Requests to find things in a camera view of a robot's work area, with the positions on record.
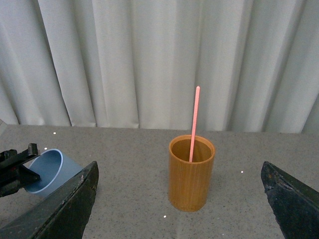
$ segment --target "table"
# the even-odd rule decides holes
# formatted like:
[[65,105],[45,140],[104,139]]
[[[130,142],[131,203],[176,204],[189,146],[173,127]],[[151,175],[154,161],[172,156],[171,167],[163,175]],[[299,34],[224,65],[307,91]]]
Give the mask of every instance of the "table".
[[[284,238],[260,178],[270,161],[319,191],[319,136],[209,132],[216,156],[205,206],[194,213],[167,197],[168,144],[184,130],[8,125],[0,152],[30,142],[58,148],[82,166],[96,160],[100,179],[84,239]],[[25,192],[0,198],[0,227],[42,199]]]

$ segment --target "pink straw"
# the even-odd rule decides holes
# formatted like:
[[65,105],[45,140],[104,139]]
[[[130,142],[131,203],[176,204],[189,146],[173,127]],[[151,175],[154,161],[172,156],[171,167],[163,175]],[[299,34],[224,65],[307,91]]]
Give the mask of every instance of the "pink straw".
[[196,94],[195,94],[195,104],[194,104],[193,127],[191,130],[191,138],[190,138],[189,162],[193,161],[195,132],[196,132],[196,123],[197,123],[197,112],[198,112],[198,103],[199,103],[199,93],[200,93],[200,87],[197,86],[196,87]]

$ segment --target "white curtain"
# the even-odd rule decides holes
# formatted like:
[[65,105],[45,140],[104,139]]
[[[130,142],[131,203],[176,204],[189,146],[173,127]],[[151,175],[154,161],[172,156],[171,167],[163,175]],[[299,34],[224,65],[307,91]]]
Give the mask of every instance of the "white curtain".
[[317,0],[1,0],[10,124],[319,133]]

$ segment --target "orange cup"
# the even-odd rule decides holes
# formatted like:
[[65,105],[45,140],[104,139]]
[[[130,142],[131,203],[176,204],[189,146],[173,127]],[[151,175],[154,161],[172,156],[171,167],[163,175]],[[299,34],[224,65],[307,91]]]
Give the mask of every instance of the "orange cup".
[[215,156],[214,145],[206,138],[195,136],[190,163],[190,137],[181,135],[169,144],[168,198],[184,212],[195,212],[205,205]]

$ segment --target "blue cup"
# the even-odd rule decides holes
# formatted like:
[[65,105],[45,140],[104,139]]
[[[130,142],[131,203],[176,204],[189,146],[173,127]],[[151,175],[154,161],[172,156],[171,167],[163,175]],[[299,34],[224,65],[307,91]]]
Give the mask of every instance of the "blue cup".
[[26,186],[25,190],[31,194],[47,197],[83,168],[59,149],[50,149],[37,157],[29,169],[39,174],[41,179]]

